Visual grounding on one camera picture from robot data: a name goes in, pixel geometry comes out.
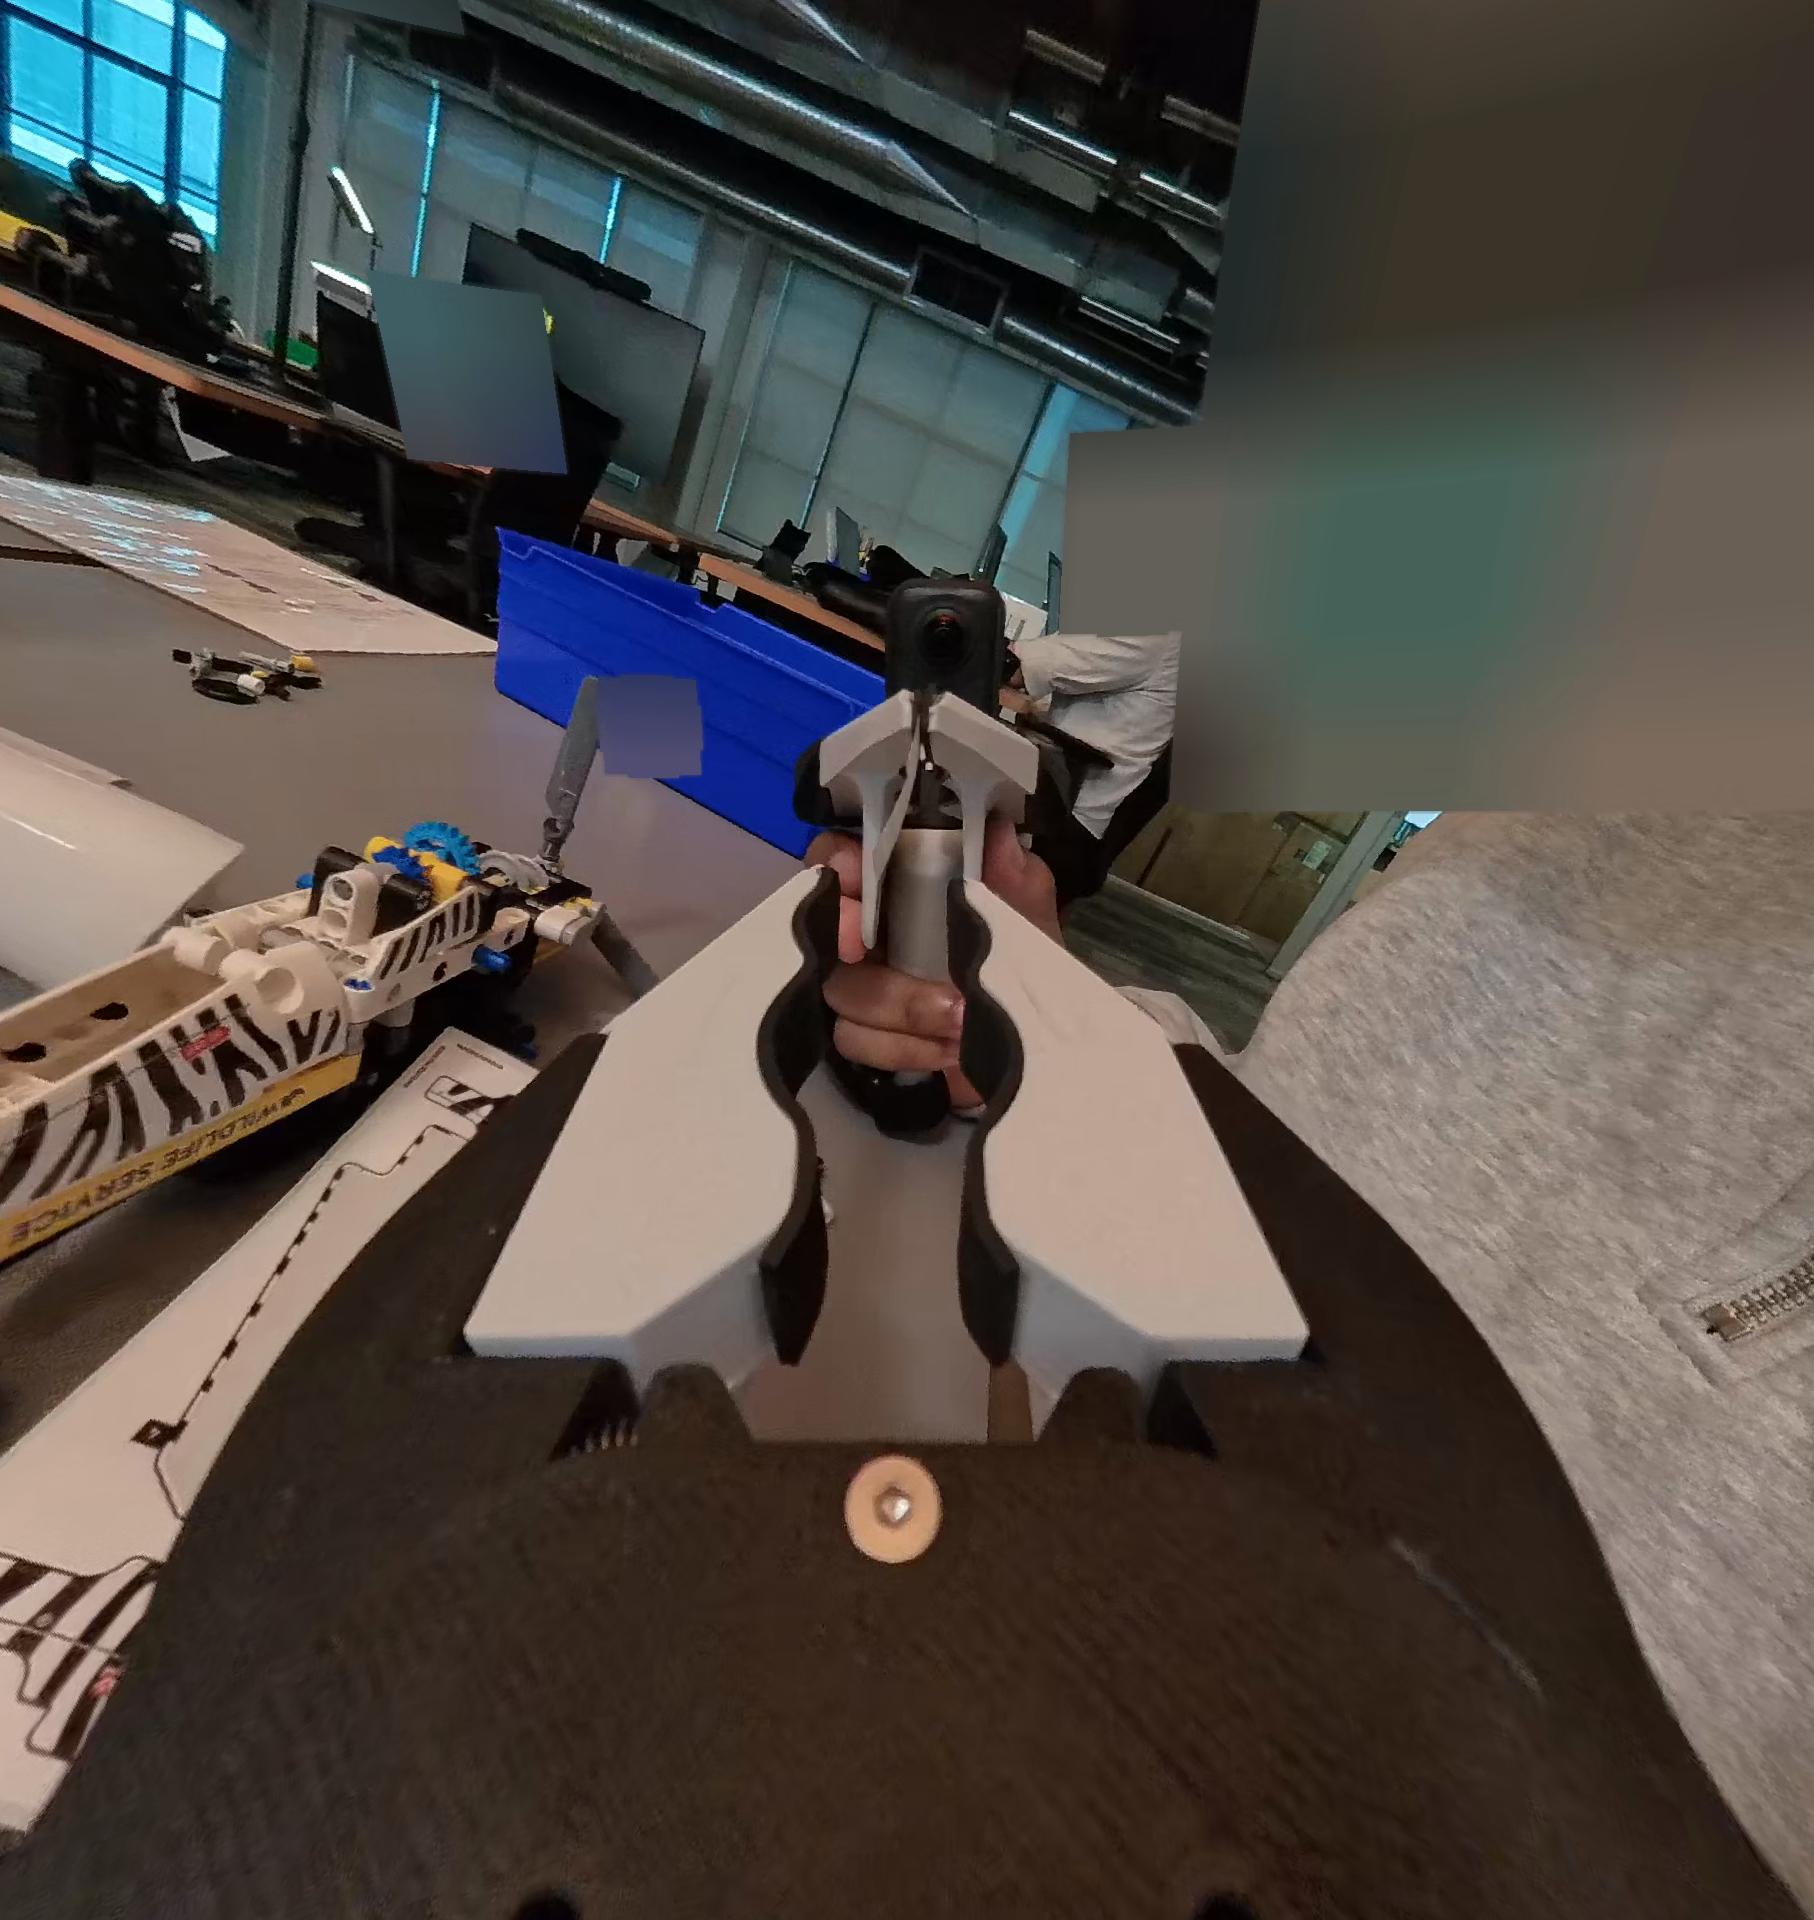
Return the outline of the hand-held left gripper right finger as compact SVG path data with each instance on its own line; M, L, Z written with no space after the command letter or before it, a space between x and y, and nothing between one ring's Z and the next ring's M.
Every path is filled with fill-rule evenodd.
M1291 1362L1308 1326L1199 1099L1219 1061L979 881L951 887L964 1075L985 1097L962 1316L1047 1402L1084 1370Z

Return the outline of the blue plastic bin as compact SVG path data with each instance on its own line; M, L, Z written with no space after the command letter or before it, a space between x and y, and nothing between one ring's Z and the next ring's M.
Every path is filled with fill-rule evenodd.
M814 836L795 810L798 758L884 693L874 671L694 584L503 530L495 690L566 724L584 679L625 675L694 679L703 771L672 789L792 856Z

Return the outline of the black computer monitor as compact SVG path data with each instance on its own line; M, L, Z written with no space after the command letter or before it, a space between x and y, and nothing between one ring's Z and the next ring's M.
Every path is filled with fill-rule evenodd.
M527 293L549 321L558 383L620 423L611 459L648 482L673 466L703 354L703 329L655 307L647 288L532 227L468 225L467 285Z

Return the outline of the pile of black equipment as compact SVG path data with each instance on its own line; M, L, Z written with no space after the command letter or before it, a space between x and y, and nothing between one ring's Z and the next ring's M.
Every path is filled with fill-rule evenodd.
M210 244L182 207L83 157L53 207L51 229L14 242L45 299L196 366L226 352L233 305L214 291Z

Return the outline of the large printed cardboard sheet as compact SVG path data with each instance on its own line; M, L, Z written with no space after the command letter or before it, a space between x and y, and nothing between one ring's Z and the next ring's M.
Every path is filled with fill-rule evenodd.
M495 641L203 509L0 472L0 522L304 657L491 657Z

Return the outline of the small lego assembly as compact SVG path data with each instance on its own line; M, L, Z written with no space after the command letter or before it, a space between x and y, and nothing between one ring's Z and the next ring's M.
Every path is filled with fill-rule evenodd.
M286 701L295 691L319 690L325 676L310 657L224 657L210 647L175 647L169 659L189 671L190 687L224 705Z

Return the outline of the lego instruction booklet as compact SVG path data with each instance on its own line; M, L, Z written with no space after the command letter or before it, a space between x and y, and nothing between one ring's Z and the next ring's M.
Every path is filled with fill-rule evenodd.
M242 845L0 728L0 968L57 989L151 947Z

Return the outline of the zebra sticker sheet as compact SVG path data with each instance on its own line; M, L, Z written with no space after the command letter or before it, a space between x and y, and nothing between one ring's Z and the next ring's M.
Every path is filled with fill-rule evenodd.
M201 1486L347 1265L535 1067L441 1036L262 1222L0 1458L0 1829L116 1691Z

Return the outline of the person's right hand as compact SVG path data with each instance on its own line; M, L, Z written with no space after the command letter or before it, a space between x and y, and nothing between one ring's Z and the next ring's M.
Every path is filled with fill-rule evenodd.
M804 863L835 871L842 887L838 963L823 984L840 1058L883 1073L940 1073L955 1110L979 1108L983 1097L962 1071L962 993L951 984L902 973L874 960L864 944L862 843L840 832L821 832L810 845ZM983 879L1040 933L1065 944L1052 869L1020 843L1006 818L990 824Z

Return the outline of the person's grey hoodie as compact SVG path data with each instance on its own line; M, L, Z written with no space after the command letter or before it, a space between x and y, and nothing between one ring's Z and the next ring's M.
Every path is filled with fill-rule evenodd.
M1814 814L1445 814L1231 1069L1520 1384L1814 1916Z

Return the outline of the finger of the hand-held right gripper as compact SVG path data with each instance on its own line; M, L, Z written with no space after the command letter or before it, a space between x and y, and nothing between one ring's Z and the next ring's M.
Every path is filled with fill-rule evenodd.
M864 949L883 960L931 956L931 827L920 824L922 719L895 693L819 746L829 812L858 836L854 903Z
M962 873L983 881L990 824L1024 821L1038 786L1038 748L970 701L931 701L926 746L959 807Z

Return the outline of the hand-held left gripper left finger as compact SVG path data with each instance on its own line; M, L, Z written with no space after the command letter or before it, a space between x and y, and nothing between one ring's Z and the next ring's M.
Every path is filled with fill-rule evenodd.
M840 886L804 869L604 1029L464 1326L486 1358L796 1364L827 1272L798 1088L823 1060Z

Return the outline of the zebra striped lego helicopter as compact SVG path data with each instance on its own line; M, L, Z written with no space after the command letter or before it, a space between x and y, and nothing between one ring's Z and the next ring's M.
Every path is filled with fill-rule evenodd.
M632 996L655 969L565 876L602 748L586 679L535 855L422 821L325 847L293 891L190 915L0 1013L0 1266L350 1088L381 1091L462 1018L517 1058L537 961L591 944Z

